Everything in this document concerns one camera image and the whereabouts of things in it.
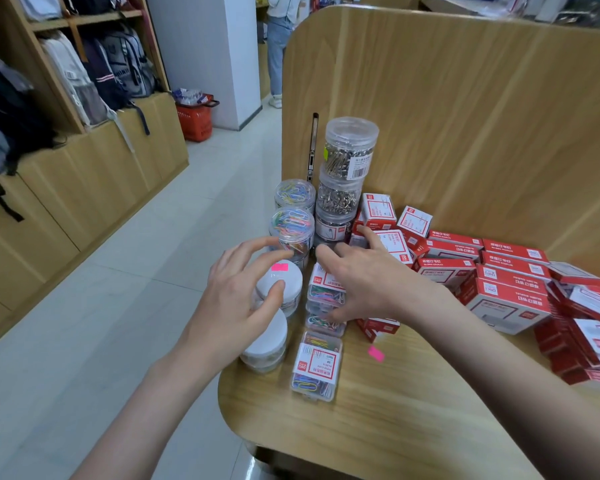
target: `blue jeans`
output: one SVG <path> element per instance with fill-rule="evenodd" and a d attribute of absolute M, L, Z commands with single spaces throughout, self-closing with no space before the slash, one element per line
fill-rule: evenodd
<path fill-rule="evenodd" d="M 271 79 L 271 94 L 282 94 L 282 59 L 294 26 L 285 18 L 269 17 L 267 24 L 267 63 Z"/>

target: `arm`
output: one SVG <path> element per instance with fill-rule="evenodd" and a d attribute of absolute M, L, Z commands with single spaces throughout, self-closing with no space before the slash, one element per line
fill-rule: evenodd
<path fill-rule="evenodd" d="M 291 251 L 273 251 L 247 266 L 252 254 L 276 246 L 275 237 L 225 251 L 209 272 L 200 303 L 165 357 L 142 383 L 72 475 L 72 480 L 149 480 L 180 421 L 211 379 L 267 328 L 282 304 L 277 282 L 263 305 L 250 311 L 258 279 Z"/>
<path fill-rule="evenodd" d="M 371 230 L 363 232 L 370 250 L 317 250 L 347 290 L 347 303 L 330 318 L 386 316 L 407 324 L 467 381 L 542 475 L 600 479 L 600 411 L 446 288 L 390 256 Z"/>

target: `white backpack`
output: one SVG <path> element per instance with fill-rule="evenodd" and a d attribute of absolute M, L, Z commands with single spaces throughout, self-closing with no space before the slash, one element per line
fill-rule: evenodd
<path fill-rule="evenodd" d="M 94 126 L 105 121 L 108 118 L 107 105 L 89 79 L 69 39 L 62 32 L 55 31 L 50 38 L 41 39 L 40 42 L 82 122 Z"/>
<path fill-rule="evenodd" d="M 40 22 L 50 18 L 62 18 L 58 0 L 20 0 L 24 13 L 30 20 Z"/>

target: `white shoe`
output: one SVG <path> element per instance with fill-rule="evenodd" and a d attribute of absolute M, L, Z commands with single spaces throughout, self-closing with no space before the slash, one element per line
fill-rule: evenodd
<path fill-rule="evenodd" d="M 277 109 L 282 109 L 282 94 L 271 96 L 271 99 L 269 99 L 269 105 Z"/>

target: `person's right hand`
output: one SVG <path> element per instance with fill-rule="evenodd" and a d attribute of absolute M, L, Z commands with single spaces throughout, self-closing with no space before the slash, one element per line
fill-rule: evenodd
<path fill-rule="evenodd" d="M 315 255 L 347 291 L 344 306 L 326 318 L 345 322 L 356 318 L 391 318 L 409 326 L 449 306 L 455 297 L 442 285 L 416 273 L 391 256 L 380 238 L 368 227 L 358 227 L 370 249 L 338 243 L 335 252 L 317 247 Z"/>

